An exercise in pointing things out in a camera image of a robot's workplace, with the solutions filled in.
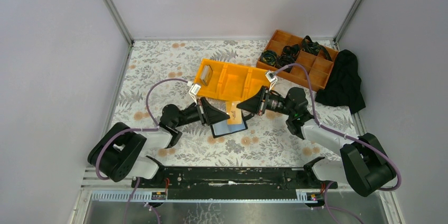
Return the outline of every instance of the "floral pattern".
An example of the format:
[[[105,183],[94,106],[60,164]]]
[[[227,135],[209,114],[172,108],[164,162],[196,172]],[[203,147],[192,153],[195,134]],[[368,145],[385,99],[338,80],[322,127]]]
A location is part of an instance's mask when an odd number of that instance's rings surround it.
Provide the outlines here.
[[[330,41],[320,42],[330,46]],[[131,54],[120,90],[112,124],[123,122],[130,127],[151,128],[155,125],[145,108],[149,88],[166,78],[193,81],[203,58],[254,67],[266,46],[266,40],[251,41],[137,41]],[[285,95],[298,86],[279,79],[275,90]],[[309,91],[305,89],[309,107]],[[222,110],[225,102],[211,100]],[[181,82],[165,82],[151,93],[149,104],[159,119],[162,108],[176,104],[185,108],[193,100]],[[329,107],[316,103],[318,118],[347,133],[355,133],[348,107]],[[338,156],[320,145],[293,136],[286,128],[285,115],[267,111],[247,122],[248,130],[220,138],[211,136],[211,129],[200,123],[179,127],[183,135],[170,149],[153,149],[150,155],[164,165],[189,166],[303,166],[318,156]]]

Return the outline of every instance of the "yellow card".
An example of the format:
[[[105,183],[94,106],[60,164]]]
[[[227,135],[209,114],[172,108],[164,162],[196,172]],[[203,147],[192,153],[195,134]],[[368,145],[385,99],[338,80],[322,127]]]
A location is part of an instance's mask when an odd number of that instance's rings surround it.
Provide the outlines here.
[[[228,125],[239,125],[242,123],[241,110],[237,108],[240,101],[226,101],[226,111],[230,119],[227,119]]]

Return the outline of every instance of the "wooden box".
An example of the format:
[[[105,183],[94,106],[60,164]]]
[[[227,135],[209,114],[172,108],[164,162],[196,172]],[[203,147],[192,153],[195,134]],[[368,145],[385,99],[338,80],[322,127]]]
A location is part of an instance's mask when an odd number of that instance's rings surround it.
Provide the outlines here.
[[[276,30],[264,50],[274,51],[275,53],[277,53],[277,57],[279,57],[282,55],[283,47],[295,44],[301,45],[302,40],[303,38],[300,38],[298,36],[289,34],[281,30]],[[338,55],[338,51],[328,47],[325,48],[330,54],[331,60],[333,60],[334,62],[336,56]],[[260,59],[261,56],[257,61],[258,68],[270,71],[276,71],[279,68],[269,66],[261,62]],[[325,59],[325,55],[322,51],[320,51],[317,56],[304,51],[300,51],[296,59],[296,63],[301,64],[306,69],[306,72],[308,73],[311,80],[311,87],[314,91],[325,88],[328,77],[330,76],[331,70],[333,69],[333,62]],[[308,88],[308,82],[306,80],[305,73],[300,67],[293,67],[291,72],[283,71],[277,75]]]

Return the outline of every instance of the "white wall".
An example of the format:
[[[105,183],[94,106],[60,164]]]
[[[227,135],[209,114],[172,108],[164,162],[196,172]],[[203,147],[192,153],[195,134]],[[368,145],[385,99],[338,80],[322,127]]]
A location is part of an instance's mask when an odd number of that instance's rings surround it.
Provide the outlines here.
[[[407,224],[446,223],[448,0],[365,0],[340,42],[359,58],[362,116],[403,173]]]
[[[66,223],[127,44],[102,0],[0,0],[0,223]]]
[[[276,29],[334,36],[354,0],[114,0],[143,38],[270,37]]]

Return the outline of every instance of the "glossy metal surface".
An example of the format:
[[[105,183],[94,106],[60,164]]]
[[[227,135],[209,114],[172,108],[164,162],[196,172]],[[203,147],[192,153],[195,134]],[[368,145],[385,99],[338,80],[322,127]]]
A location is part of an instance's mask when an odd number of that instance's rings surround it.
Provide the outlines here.
[[[377,194],[363,198],[354,192],[329,192],[331,206],[340,207],[357,214],[365,224],[388,223]],[[86,216],[87,224],[123,223],[124,202],[91,201]],[[157,208],[163,224],[280,224],[280,223],[335,223],[326,209],[310,210],[304,204],[283,203],[165,203]],[[340,223],[358,224],[346,213],[333,211]],[[154,212],[142,203],[131,203],[127,223],[157,223]]]

